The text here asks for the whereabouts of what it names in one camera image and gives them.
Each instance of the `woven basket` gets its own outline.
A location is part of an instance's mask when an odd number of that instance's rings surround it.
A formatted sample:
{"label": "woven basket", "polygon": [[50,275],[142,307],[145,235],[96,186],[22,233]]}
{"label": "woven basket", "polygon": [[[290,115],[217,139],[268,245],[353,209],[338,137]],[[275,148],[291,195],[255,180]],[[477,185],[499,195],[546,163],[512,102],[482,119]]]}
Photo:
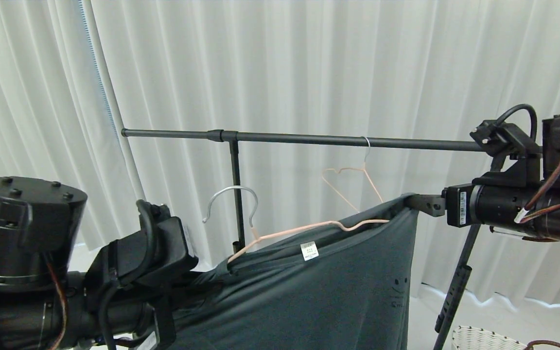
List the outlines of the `woven basket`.
{"label": "woven basket", "polygon": [[453,331],[453,350],[524,350],[526,344],[498,333],[470,326]]}

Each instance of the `silver metal hook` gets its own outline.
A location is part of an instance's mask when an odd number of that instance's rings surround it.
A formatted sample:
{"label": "silver metal hook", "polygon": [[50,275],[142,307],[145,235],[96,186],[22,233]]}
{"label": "silver metal hook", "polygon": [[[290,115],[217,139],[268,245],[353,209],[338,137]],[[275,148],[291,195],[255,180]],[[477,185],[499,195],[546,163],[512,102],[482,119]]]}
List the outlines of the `silver metal hook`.
{"label": "silver metal hook", "polygon": [[368,144],[367,153],[366,155],[364,155],[364,162],[367,162],[367,157],[369,153],[371,153],[371,141],[369,141],[367,137],[364,137],[364,139],[367,140],[367,144]]}
{"label": "silver metal hook", "polygon": [[254,217],[254,214],[256,213],[256,208],[258,208],[258,197],[256,195],[256,192],[254,192],[253,189],[251,188],[247,188],[245,186],[228,186],[227,188],[224,188],[223,190],[219,191],[218,193],[214,194],[213,197],[211,197],[211,200],[209,200],[209,205],[207,206],[207,217],[205,217],[204,219],[202,219],[202,223],[206,224],[207,221],[209,220],[209,218],[211,218],[211,206],[213,206],[213,202],[215,201],[215,199],[217,198],[218,195],[221,195],[222,193],[231,190],[231,189],[244,189],[249,193],[252,193],[252,195],[254,196],[254,209],[252,209],[252,213],[249,215],[249,226],[251,228],[254,227],[254,224],[252,224],[252,218]]}

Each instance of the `vertical pole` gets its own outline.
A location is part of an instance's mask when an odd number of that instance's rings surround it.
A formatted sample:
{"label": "vertical pole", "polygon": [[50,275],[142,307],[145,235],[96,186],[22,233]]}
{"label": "vertical pole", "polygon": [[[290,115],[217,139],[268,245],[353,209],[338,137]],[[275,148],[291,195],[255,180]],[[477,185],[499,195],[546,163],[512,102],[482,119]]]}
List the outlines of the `vertical pole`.
{"label": "vertical pole", "polygon": [[[231,140],[230,144],[230,163],[233,170],[233,185],[241,185],[241,174],[239,171],[239,141]],[[237,216],[237,231],[239,239],[233,242],[233,251],[236,253],[245,246],[245,228],[243,226],[243,202],[242,191],[235,192],[235,213]]]}
{"label": "vertical pole", "polygon": [[459,261],[457,262],[455,275],[451,281],[451,286],[449,286],[449,292],[444,300],[442,311],[436,320],[436,332],[438,332],[438,335],[436,343],[434,344],[434,350],[442,350],[446,338],[449,336],[449,331],[451,330],[451,325],[453,324],[453,318],[455,317],[455,313],[457,313],[457,308],[462,300],[466,284],[468,283],[468,279],[472,272],[471,267],[468,266],[468,259],[473,251],[473,246],[480,228],[480,224],[472,225],[468,232],[468,236],[466,237],[464,248],[459,256]]}

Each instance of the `garment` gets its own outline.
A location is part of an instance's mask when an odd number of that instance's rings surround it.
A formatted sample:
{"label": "garment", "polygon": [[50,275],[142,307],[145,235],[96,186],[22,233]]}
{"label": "garment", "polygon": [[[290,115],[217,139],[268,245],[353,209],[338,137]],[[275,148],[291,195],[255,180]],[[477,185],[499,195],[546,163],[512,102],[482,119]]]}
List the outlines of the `garment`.
{"label": "garment", "polygon": [[[387,224],[313,228],[202,273],[194,284],[224,287],[174,312],[169,349],[404,350],[418,216],[404,197],[340,221]],[[300,244],[313,241],[305,261]]]}

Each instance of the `white curtain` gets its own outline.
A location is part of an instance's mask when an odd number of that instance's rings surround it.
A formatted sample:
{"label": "white curtain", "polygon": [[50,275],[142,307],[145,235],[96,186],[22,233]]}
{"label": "white curtain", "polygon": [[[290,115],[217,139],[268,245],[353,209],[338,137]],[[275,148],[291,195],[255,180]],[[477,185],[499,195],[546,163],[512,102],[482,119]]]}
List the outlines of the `white curtain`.
{"label": "white curtain", "polygon": [[[470,140],[474,126],[515,104],[532,104],[541,117],[560,113],[560,1],[84,5],[127,128]],[[529,127],[524,112],[514,120]],[[202,265],[226,258],[236,239],[231,194],[215,202],[207,224],[200,220],[211,195],[231,185],[227,144],[129,142],[147,198],[184,219]],[[260,199],[260,233],[352,213],[320,173],[360,166],[364,149],[241,142],[240,150],[242,183]],[[469,182],[489,161],[373,149],[367,168],[392,199]],[[376,204],[359,174],[334,181],[361,209]],[[247,215],[253,202],[243,196]],[[421,282],[447,288],[466,232],[420,217],[414,293]],[[502,293],[513,303],[560,303],[560,243],[484,230],[471,266],[469,289],[481,300]]]}
{"label": "white curtain", "polygon": [[134,186],[72,1],[0,2],[0,176],[57,180],[89,194],[91,247],[139,230]]}

